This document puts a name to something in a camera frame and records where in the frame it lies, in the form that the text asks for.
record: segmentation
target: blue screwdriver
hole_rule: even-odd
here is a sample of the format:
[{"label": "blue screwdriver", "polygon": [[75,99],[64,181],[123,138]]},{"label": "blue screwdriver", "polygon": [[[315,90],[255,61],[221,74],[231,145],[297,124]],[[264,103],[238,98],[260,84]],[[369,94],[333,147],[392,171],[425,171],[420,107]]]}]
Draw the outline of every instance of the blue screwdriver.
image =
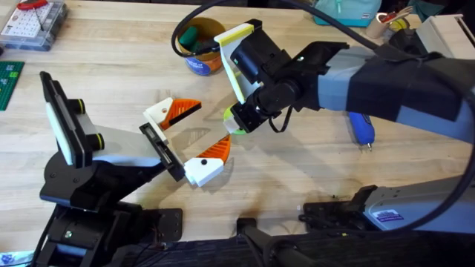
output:
[{"label": "blue screwdriver", "polygon": [[353,133],[360,145],[367,145],[372,151],[371,144],[374,143],[374,127],[368,115],[349,112]]}]

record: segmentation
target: yellow tape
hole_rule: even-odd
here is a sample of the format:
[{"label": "yellow tape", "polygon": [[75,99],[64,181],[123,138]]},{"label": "yellow tape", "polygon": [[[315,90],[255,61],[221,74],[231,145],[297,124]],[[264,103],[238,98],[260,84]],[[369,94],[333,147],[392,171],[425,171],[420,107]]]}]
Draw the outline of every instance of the yellow tape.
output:
[{"label": "yellow tape", "polygon": [[82,101],[81,101],[81,99],[77,99],[77,101],[79,101],[79,106],[80,106],[80,108],[81,108],[81,114],[84,114],[84,108],[83,108],[83,106],[82,106]]},{"label": "yellow tape", "polygon": [[102,139],[101,139],[101,136],[100,136],[98,133],[96,133],[96,135],[97,135],[97,139],[99,140],[99,148],[100,148],[100,149],[104,149],[104,148],[102,147]]},{"label": "yellow tape", "polygon": [[245,28],[236,31],[235,33],[233,33],[229,36],[223,37],[221,40],[219,40],[217,42],[220,44],[221,47],[227,46],[236,39],[239,39],[239,38],[244,37],[244,36],[248,36],[253,31],[254,31],[254,25],[249,24]]}]

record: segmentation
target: teal bag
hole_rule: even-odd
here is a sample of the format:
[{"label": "teal bag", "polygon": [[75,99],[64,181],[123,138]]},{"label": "teal bag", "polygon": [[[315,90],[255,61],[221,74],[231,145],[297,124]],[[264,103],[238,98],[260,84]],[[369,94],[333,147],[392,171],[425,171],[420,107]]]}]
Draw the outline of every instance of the teal bag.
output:
[{"label": "teal bag", "polygon": [[[315,9],[352,27],[368,26],[380,7],[381,0],[317,0],[314,5]],[[328,25],[317,16],[313,18],[319,25]]]}]

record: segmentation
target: wire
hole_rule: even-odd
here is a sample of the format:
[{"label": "wire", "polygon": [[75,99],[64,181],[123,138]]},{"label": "wire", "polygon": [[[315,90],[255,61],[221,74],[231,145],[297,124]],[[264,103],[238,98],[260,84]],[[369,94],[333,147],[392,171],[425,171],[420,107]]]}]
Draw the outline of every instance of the wire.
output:
[{"label": "wire", "polygon": [[[216,4],[223,3],[228,0],[216,0],[209,2],[208,4],[204,4],[197,9],[193,10],[190,14],[188,14],[175,28],[173,34],[171,35],[171,47],[173,48],[174,52],[178,56],[182,57],[190,57],[190,56],[196,56],[194,54],[183,54],[181,53],[175,44],[175,39],[177,38],[178,32],[181,30],[181,28],[188,23],[192,18],[194,18],[196,15],[202,13],[203,11],[209,9],[210,7],[215,6]],[[378,45],[373,43],[372,41],[364,38],[363,36],[360,36],[357,34],[355,31],[349,29],[348,27],[344,26],[340,22],[336,21],[335,19],[329,17],[328,15],[322,13],[320,10],[316,10],[313,7],[310,7],[305,4],[297,3],[294,2],[293,0],[280,0],[282,2],[285,2],[287,4],[292,5],[293,7],[300,8],[302,10],[305,10],[309,13],[311,13],[314,16],[319,17],[320,19],[323,19],[324,21],[328,22],[332,26],[336,27],[339,29],[341,32],[347,34],[349,37],[355,39],[357,42],[361,43],[365,47],[370,48],[371,50],[375,50]],[[456,91],[457,93],[460,93],[465,100],[468,102],[468,106],[471,109],[472,116],[475,117],[475,96],[471,93],[470,90],[464,90],[461,88],[455,88],[452,87],[452,90]],[[434,220],[437,218],[440,214],[444,213],[447,211],[465,192],[465,190],[468,188],[468,186],[471,184],[472,177],[475,176],[475,146],[472,146],[472,153],[470,156],[469,163],[467,164],[467,168],[465,169],[465,173],[462,175],[462,178],[460,179],[459,183],[456,185],[456,187],[452,190],[452,192],[448,195],[448,197],[435,209],[433,209],[431,212],[423,216],[422,218],[406,225],[402,226],[401,228],[389,230],[389,231],[359,231],[359,230],[348,230],[348,229],[327,229],[327,230],[321,230],[320,232],[346,232],[349,234],[399,234],[404,231],[409,231],[413,230],[415,228],[418,228],[431,220]]]},{"label": "wire", "polygon": [[142,248],[142,246],[140,246],[142,248],[142,251],[140,251],[140,253],[135,257],[135,260],[134,260],[134,263],[132,264],[132,267],[135,267],[135,265],[137,264],[137,261],[139,260],[140,256],[142,256],[143,252],[145,250],[147,250],[148,248],[150,248],[150,246],[152,245],[153,243],[150,243],[148,244],[145,248]]},{"label": "wire", "polygon": [[274,122],[272,122],[272,117],[269,118],[269,125],[273,129],[274,132],[283,133],[285,129],[287,129],[287,125],[289,124],[290,115],[292,115],[292,106],[287,109],[287,114],[285,115],[284,123],[282,124],[282,128],[279,130],[275,127]]},{"label": "wire", "polygon": [[252,242],[252,240],[245,234],[241,234],[241,235],[246,240],[247,245],[249,245],[249,247],[251,248],[251,251],[252,251],[252,254],[255,257],[255,260],[258,262],[258,266],[259,267],[264,267],[264,262],[262,260],[262,256],[259,254],[259,251],[256,249],[256,247],[255,247],[254,243]]},{"label": "wire", "polygon": [[333,27],[339,29],[342,33],[348,35],[353,40],[355,40],[358,43],[364,45],[365,47],[370,48],[371,50],[375,50],[376,48],[379,47],[377,44],[375,44],[372,41],[364,38],[359,33],[355,32],[354,30],[351,30],[349,27],[343,25],[341,22],[337,21],[336,19],[332,18],[331,16],[328,16],[327,14],[321,12],[320,10],[309,6],[308,4],[302,4],[302,3],[296,2],[294,0],[279,0],[279,1],[290,4],[293,7],[297,7],[298,9],[305,10],[308,13],[310,13],[314,16],[317,16],[318,18],[324,20],[328,24],[330,24]]},{"label": "wire", "polygon": [[[177,44],[176,44],[176,39],[178,36],[178,33],[182,30],[182,28],[187,24],[191,19],[193,19],[195,16],[199,15],[205,10],[208,10],[210,7],[214,7],[217,4],[224,3],[225,1],[230,1],[230,0],[214,0],[209,2],[208,4],[204,4],[202,6],[199,6],[197,9],[193,10],[190,14],[188,14],[178,25],[175,27],[173,33],[171,34],[171,48],[173,48],[173,51],[181,57],[193,57],[193,56],[198,56],[196,53],[190,53],[190,54],[184,54],[181,53],[181,51],[178,50]],[[310,7],[309,5],[297,3],[293,0],[280,0],[282,2],[285,2],[287,4],[290,4],[293,7],[297,7],[299,9],[305,10],[308,13],[311,13],[314,16],[317,16],[320,19],[323,19],[324,21],[328,22],[328,24],[332,25],[333,27],[339,29],[342,33],[347,34],[349,37],[354,39],[355,41],[359,42],[360,44],[364,45],[365,47],[370,48],[371,50],[375,50],[379,46],[372,41],[364,38],[363,36],[359,35],[357,32],[354,30],[351,30],[349,27],[343,25],[341,22],[337,21],[336,19],[332,18],[331,16],[328,16],[327,14],[321,12],[320,10],[315,9],[314,7]]]},{"label": "wire", "polygon": [[[447,81],[443,76],[438,75],[437,78],[441,82],[446,82],[447,85],[450,85],[451,82]],[[475,95],[471,92],[469,89],[464,89],[464,88],[458,88],[455,86],[450,87],[451,90],[453,90],[456,93],[459,93],[462,95],[462,98],[467,102],[468,107],[470,108],[472,112],[472,117],[475,117]],[[443,214],[446,212],[465,192],[465,190],[470,186],[472,179],[475,177],[475,145],[472,145],[472,152],[470,155],[470,159],[468,160],[467,167],[465,169],[464,174],[462,175],[462,178],[460,178],[460,181],[457,183],[455,188],[452,190],[452,192],[448,195],[448,197],[440,203],[437,208],[433,209],[431,212],[423,216],[422,218],[406,225],[402,226],[400,228],[396,228],[393,230],[387,230],[387,231],[362,231],[362,230],[351,230],[351,229],[324,229],[324,230],[318,230],[316,233],[322,233],[322,232],[343,232],[347,234],[375,234],[375,235],[387,235],[387,234],[401,234],[402,232],[405,231],[410,231],[415,228],[418,228],[420,226],[423,226],[424,224],[436,219],[439,215]]]},{"label": "wire", "polygon": [[20,265],[23,265],[23,264],[28,264],[28,263],[31,263],[31,261],[29,261],[29,262],[26,262],[26,263],[16,263],[16,264],[10,264],[10,265],[8,265],[8,266],[0,266],[0,267],[20,266]]}]

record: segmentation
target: wooden table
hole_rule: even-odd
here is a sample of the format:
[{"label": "wooden table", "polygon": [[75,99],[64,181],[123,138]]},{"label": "wooden table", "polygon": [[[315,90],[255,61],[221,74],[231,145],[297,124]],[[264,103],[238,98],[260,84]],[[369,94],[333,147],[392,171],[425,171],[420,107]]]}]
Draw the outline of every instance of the wooden table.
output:
[{"label": "wooden table", "polygon": [[[0,1],[0,15],[12,4]],[[184,158],[225,135],[223,111],[236,102],[223,71],[197,76],[171,49],[172,30],[194,7],[103,1],[68,6],[50,52],[7,50],[1,56],[26,65],[7,111],[0,113],[0,251],[34,249],[53,210],[39,199],[44,167],[56,152],[41,70],[59,80],[68,97],[83,98],[95,124],[128,131],[139,132],[142,112],[167,96],[201,100],[203,108],[192,119],[166,131]],[[291,56],[316,40],[355,44],[300,10],[216,7],[204,16],[226,28],[260,19]],[[294,113],[284,133],[263,125],[233,136],[225,171],[202,188],[161,174],[125,200],[145,208],[182,208],[182,240],[231,237],[239,216],[258,217],[259,228],[270,234],[298,234],[304,233],[297,216],[305,202],[349,200],[363,185],[407,185],[463,172],[470,145],[381,119],[373,123],[376,143],[369,152],[353,143],[342,112]]]}]

